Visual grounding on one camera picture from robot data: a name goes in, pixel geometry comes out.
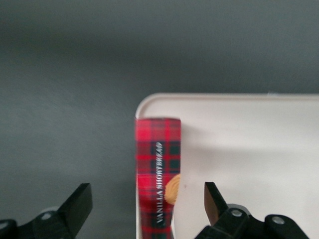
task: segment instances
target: gray background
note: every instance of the gray background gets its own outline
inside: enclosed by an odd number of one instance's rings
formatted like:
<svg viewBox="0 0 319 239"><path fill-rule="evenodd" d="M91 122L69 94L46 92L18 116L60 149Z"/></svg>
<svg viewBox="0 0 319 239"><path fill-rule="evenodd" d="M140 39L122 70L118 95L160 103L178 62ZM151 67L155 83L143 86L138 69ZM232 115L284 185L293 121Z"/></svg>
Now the gray background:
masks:
<svg viewBox="0 0 319 239"><path fill-rule="evenodd" d="M319 1L0 1L0 218L90 182L78 238L135 237L134 115L156 92L318 93Z"/></svg>

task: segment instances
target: metal bolt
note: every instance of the metal bolt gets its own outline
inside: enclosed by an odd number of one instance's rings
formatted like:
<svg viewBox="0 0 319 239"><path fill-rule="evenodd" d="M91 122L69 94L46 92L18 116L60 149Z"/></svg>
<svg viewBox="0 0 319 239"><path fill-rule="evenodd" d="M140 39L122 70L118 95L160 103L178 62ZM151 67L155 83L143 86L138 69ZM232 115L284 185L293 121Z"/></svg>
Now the metal bolt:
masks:
<svg viewBox="0 0 319 239"><path fill-rule="evenodd" d="M46 213L46 214L44 214L42 217L41 217L41 219L42 220L47 220L47 219L49 219L51 217L51 214L50 213Z"/></svg>
<svg viewBox="0 0 319 239"><path fill-rule="evenodd" d="M5 228L6 226L8 226L9 223L8 222L5 222L5 223L0 223L0 230Z"/></svg>
<svg viewBox="0 0 319 239"><path fill-rule="evenodd" d="M273 217L272 220L274 223L277 223L279 225L285 224L285 220L277 216Z"/></svg>
<svg viewBox="0 0 319 239"><path fill-rule="evenodd" d="M243 213L241 212L241 211L239 211L239 210L233 210L233 211L231 211L231 214L233 215L233 216L235 216L235 217L241 217L242 215L243 215Z"/></svg>

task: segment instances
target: white tray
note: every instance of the white tray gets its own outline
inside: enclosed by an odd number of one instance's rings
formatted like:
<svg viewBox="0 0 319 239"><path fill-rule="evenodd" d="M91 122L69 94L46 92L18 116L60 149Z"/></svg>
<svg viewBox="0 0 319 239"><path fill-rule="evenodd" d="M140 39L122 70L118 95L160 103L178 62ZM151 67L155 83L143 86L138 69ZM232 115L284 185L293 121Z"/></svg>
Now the white tray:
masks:
<svg viewBox="0 0 319 239"><path fill-rule="evenodd" d="M136 117L182 122L176 239L193 239L209 224L205 181L255 218L282 214L318 238L318 95L155 94L141 102Z"/></svg>

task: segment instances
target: cookie image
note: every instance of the cookie image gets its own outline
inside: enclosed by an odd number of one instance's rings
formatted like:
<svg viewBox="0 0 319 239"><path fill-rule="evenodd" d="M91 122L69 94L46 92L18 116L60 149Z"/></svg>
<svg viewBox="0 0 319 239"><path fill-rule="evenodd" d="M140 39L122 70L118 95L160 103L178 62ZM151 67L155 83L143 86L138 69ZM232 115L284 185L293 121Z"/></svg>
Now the cookie image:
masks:
<svg viewBox="0 0 319 239"><path fill-rule="evenodd" d="M165 186L165 201L174 205L177 199L180 174L176 174Z"/></svg>

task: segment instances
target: tartan pattern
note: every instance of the tartan pattern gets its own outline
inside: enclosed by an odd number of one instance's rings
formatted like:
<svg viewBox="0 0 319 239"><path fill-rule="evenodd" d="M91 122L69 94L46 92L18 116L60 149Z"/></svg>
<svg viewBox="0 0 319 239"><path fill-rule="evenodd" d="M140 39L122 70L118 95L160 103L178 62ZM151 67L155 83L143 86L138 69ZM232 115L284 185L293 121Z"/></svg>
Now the tartan pattern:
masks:
<svg viewBox="0 0 319 239"><path fill-rule="evenodd" d="M180 173L180 120L136 119L135 130L137 185L143 239L173 239L170 227L173 205L165 201L164 192L169 180ZM162 183L157 181L157 177L160 177ZM157 203L161 202L162 208L159 208Z"/></svg>

